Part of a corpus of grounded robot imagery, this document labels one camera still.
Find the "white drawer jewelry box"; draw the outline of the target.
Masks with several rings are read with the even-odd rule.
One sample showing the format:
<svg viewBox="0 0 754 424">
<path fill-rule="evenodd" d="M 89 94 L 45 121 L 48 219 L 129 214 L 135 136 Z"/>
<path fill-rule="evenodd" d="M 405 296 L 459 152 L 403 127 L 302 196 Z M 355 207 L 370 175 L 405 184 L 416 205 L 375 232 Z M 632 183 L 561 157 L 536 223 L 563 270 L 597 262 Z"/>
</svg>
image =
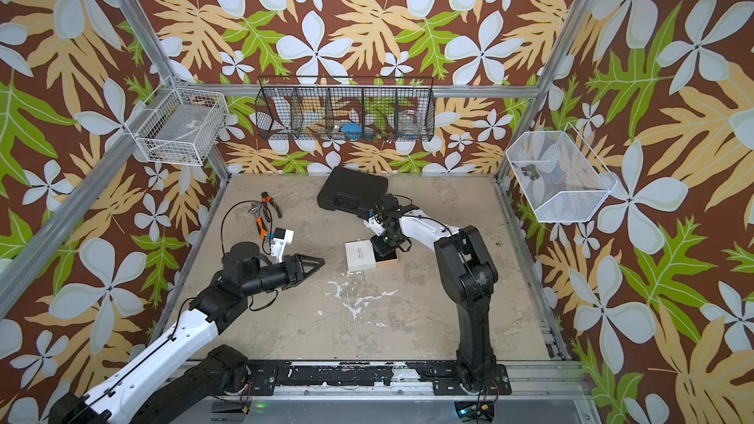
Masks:
<svg viewBox="0 0 754 424">
<path fill-rule="evenodd" d="M 399 257 L 395 252 L 386 255 L 378 254 L 370 241 L 345 243 L 345 250 L 350 274 L 396 265 L 399 262 Z"/>
</svg>

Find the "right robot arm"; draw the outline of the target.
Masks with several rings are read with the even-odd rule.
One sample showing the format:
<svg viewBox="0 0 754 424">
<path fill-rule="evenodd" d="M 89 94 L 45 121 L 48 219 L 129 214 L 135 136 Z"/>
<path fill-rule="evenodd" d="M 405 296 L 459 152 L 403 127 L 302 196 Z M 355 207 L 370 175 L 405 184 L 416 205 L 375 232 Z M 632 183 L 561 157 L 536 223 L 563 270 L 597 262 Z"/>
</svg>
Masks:
<svg viewBox="0 0 754 424">
<path fill-rule="evenodd" d="M 364 223 L 381 256 L 413 243 L 434 252 L 444 292 L 457 306 L 459 382 L 471 393 L 482 392 L 497 366 L 489 312 L 499 275 L 479 229 L 451 227 L 412 203 L 400 204 L 394 194 L 379 198 Z"/>
</svg>

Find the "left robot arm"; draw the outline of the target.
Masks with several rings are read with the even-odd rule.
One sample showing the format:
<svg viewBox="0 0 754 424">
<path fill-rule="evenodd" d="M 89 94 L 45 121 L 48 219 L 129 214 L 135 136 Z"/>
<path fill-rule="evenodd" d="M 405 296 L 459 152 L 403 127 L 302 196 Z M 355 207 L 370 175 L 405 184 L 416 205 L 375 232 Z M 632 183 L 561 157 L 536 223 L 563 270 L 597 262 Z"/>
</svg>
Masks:
<svg viewBox="0 0 754 424">
<path fill-rule="evenodd" d="M 173 374 L 249 309 L 257 294 L 302 284 L 325 264 L 303 254 L 272 262 L 256 243 L 237 243 L 210 285 L 192 298 L 165 333 L 135 360 L 83 396 L 67 393 L 51 406 L 51 423 L 170 423 L 204 398 L 241 390 L 247 358 L 216 347 L 183 376 Z"/>
</svg>

